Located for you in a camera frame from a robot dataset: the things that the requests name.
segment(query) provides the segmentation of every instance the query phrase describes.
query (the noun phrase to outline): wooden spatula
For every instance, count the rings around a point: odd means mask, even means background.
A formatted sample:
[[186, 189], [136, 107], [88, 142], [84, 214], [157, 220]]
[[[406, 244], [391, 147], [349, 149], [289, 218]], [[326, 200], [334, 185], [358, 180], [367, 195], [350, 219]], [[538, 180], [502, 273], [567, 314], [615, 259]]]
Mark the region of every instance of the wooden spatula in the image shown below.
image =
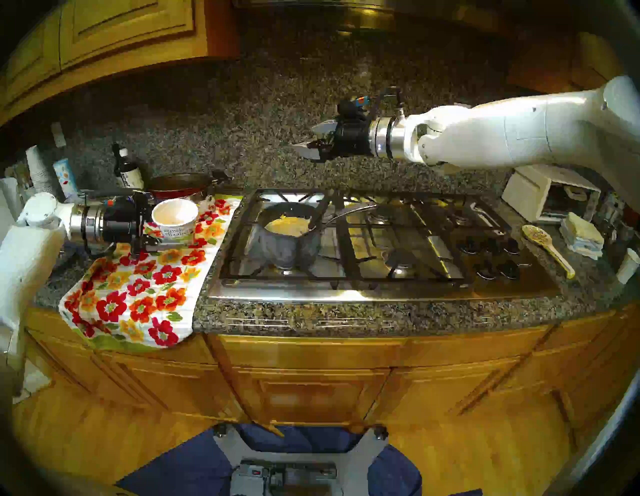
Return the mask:
[[538, 243], [546, 249], [546, 251], [551, 253], [551, 256], [555, 258], [562, 267], [564, 267], [564, 270], [566, 270], [567, 279], [573, 279], [575, 277], [575, 270], [573, 270], [573, 267], [571, 267], [569, 262], [564, 259], [560, 252], [556, 250], [553, 242], [551, 241], [551, 236], [547, 231], [540, 229], [539, 227], [532, 226], [531, 224], [527, 224], [522, 226], [522, 232], [531, 241]]

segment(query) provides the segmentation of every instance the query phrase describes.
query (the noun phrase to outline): upper cabinet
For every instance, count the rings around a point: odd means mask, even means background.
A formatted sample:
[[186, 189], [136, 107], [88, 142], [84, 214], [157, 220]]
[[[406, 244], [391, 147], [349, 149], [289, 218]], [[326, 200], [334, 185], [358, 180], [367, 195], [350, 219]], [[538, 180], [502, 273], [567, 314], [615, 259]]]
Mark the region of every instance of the upper cabinet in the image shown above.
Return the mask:
[[62, 8], [63, 68], [126, 45], [194, 30], [192, 0], [71, 0]]
[[7, 104], [60, 72], [59, 33], [60, 9], [57, 8], [20, 42], [6, 65], [4, 99]]
[[231, 0], [68, 0], [23, 40], [3, 69], [0, 109], [3, 100], [6, 105], [0, 125], [43, 100], [112, 74], [237, 56]]

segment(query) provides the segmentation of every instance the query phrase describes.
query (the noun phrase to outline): gas stove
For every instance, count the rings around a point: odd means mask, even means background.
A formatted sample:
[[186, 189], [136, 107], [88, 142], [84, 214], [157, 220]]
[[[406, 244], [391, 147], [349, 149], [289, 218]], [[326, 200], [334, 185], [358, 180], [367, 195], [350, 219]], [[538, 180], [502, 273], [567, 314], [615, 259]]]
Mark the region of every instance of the gas stove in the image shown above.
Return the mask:
[[[320, 251], [304, 268], [260, 256], [257, 218], [278, 202], [322, 202]], [[375, 209], [326, 219], [356, 204]], [[259, 189], [230, 233], [209, 297], [363, 302], [552, 296], [559, 290], [509, 226], [476, 195]]]

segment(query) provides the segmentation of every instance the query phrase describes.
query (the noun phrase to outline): sponge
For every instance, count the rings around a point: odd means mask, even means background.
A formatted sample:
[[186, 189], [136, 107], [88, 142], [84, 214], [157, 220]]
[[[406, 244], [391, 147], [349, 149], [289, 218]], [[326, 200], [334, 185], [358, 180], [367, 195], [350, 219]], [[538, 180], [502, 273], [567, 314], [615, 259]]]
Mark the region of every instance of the sponge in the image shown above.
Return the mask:
[[596, 227], [589, 221], [578, 217], [573, 212], [569, 212], [565, 219], [566, 228], [573, 234], [575, 238], [584, 241], [592, 241], [600, 247], [604, 246], [604, 238], [598, 232]]

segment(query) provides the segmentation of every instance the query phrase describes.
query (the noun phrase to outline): saucepan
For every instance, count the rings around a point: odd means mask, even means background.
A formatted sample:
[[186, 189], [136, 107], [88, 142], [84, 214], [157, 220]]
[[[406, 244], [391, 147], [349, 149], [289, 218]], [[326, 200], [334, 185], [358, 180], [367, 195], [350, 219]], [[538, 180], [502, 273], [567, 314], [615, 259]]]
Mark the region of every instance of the saucepan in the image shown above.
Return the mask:
[[[320, 218], [327, 203], [328, 201], [320, 202], [317, 207], [314, 207], [296, 202], [282, 202], [265, 208], [258, 215], [257, 223], [253, 227], [250, 250], [254, 254], [254, 250], [257, 250], [258, 254], [266, 262], [280, 269], [292, 269], [293, 267], [307, 269], [313, 265], [320, 251], [322, 230], [327, 224], [332, 223], [339, 217], [363, 210], [371, 210], [378, 206], [373, 202], [352, 205], [337, 211], [333, 216], [329, 215]], [[272, 232], [266, 228], [269, 223], [280, 219], [282, 216], [309, 219], [309, 231], [301, 236], [288, 236], [287, 234]]]
[[147, 189], [159, 202], [171, 198], [188, 198], [198, 203], [207, 196], [211, 186], [217, 186], [229, 177], [221, 170], [210, 173], [188, 172], [182, 174], [168, 174], [152, 177]]

